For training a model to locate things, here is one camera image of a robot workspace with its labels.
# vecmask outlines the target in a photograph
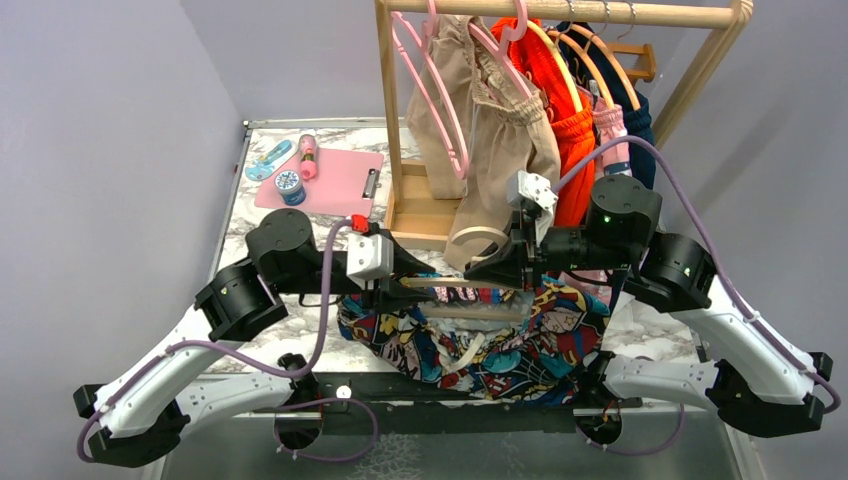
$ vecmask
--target lavender wall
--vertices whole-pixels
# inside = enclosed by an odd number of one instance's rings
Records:
[[[205,282],[241,130],[176,0],[0,2],[0,477],[138,477],[76,458],[71,394]]]

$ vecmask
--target pink bottle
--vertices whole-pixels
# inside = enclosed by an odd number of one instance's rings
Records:
[[[318,142],[312,135],[303,135],[297,142],[300,152],[300,175],[304,180],[312,180],[318,175]]]

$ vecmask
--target marble table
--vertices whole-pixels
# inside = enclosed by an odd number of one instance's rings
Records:
[[[272,149],[284,139],[296,143],[300,135],[311,133],[324,148],[376,152],[384,155],[380,184],[377,189],[371,219],[383,222],[386,215],[389,189],[391,187],[391,169],[388,157],[388,139],[385,128],[304,128],[304,129],[256,129],[248,147],[246,163]],[[412,135],[401,130],[401,151],[403,158],[417,158],[418,148]],[[254,205],[259,184],[242,175],[234,199],[229,227],[223,243],[218,268],[223,268],[247,255],[244,235],[259,225],[262,218],[271,210]],[[324,248],[327,232],[338,217],[329,215],[309,215],[312,220],[318,248]],[[335,248],[344,247],[344,238],[336,239]],[[443,273],[456,273],[442,260],[441,253],[413,250],[412,253],[422,261],[434,266]],[[632,300],[623,294],[604,338],[604,348],[629,356],[645,355],[662,361],[697,361],[695,344],[689,329],[668,315]],[[310,356],[318,334],[318,309],[304,308],[298,305],[297,297],[283,297],[289,311],[289,317],[265,330],[254,341],[244,345],[241,351],[266,363],[276,363],[285,353],[300,353]],[[306,304],[317,303],[317,298],[307,296]],[[315,370],[318,372],[390,372],[393,369],[375,357],[364,346],[341,337],[335,323],[336,308],[330,309],[330,323],[324,352]],[[215,363],[209,373],[235,373],[251,370],[243,364],[229,358]]]

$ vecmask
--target red clip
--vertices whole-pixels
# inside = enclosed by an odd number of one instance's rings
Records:
[[[355,232],[359,233],[368,233],[368,219],[362,215],[351,215],[350,216],[350,228]]]

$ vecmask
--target pink garment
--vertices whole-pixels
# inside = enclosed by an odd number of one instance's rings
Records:
[[[598,97],[592,106],[592,119],[595,121],[599,138],[599,145],[608,141],[627,135],[624,128],[624,113],[620,105],[607,105],[603,97]],[[607,150],[595,160],[595,180],[607,175],[622,174],[632,176],[630,172],[630,148],[626,143],[620,143]]]
[[[590,92],[580,87],[578,89],[590,99],[593,99],[593,95]],[[600,137],[598,140],[601,145],[614,138],[627,135],[627,129],[624,128],[624,114],[622,113],[621,106],[613,105],[610,107],[603,97],[598,97],[594,100],[594,105],[592,105],[592,120],[595,122],[595,128]],[[616,145],[595,159],[595,180],[615,174],[632,176],[630,172],[630,149],[626,143]],[[607,281],[607,275],[600,270],[576,271],[574,274],[589,280]],[[595,296],[609,305],[612,287],[601,287],[584,283],[564,273],[560,275],[559,280],[571,287]]]

